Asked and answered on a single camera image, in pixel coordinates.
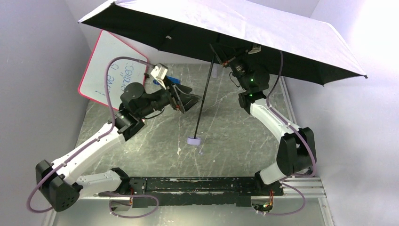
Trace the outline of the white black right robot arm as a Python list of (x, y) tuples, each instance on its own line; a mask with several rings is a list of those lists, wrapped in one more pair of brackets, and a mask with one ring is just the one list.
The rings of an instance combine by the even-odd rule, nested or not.
[(313, 131), (301, 128), (279, 113), (270, 103), (270, 70), (261, 58), (261, 47), (233, 48), (211, 44), (218, 62), (229, 67), (244, 92), (239, 94), (239, 105), (258, 119), (277, 139), (279, 147), (275, 160), (256, 173), (264, 185), (272, 184), (289, 176), (300, 176), (300, 171), (316, 166)]

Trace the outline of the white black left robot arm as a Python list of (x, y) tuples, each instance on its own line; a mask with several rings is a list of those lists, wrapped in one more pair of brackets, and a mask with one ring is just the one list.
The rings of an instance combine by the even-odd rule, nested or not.
[(42, 160), (36, 165), (38, 190), (51, 209), (64, 211), (79, 198), (96, 193), (123, 194), (128, 191), (129, 176), (119, 168), (89, 176), (83, 173), (104, 153), (137, 134), (155, 111), (169, 105), (184, 113), (200, 100), (190, 87), (170, 79), (163, 79), (160, 85), (160, 90), (148, 94), (143, 84), (128, 84), (120, 97), (119, 110), (89, 140), (63, 157), (52, 162)]

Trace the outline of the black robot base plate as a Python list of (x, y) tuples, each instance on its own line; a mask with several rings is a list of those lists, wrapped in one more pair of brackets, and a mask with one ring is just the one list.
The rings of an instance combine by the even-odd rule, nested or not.
[(282, 196), (280, 182), (266, 185), (259, 177), (131, 177), (115, 191), (134, 198), (133, 208), (150, 206), (224, 205), (250, 207), (255, 196)]

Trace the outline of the black and lavender umbrella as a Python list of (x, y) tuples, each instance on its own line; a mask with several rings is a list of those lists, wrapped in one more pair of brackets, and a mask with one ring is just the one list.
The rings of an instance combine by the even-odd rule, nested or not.
[(108, 0), (80, 23), (207, 62), (210, 43), (259, 44), (271, 74), (319, 85), (367, 76), (331, 24), (246, 0)]

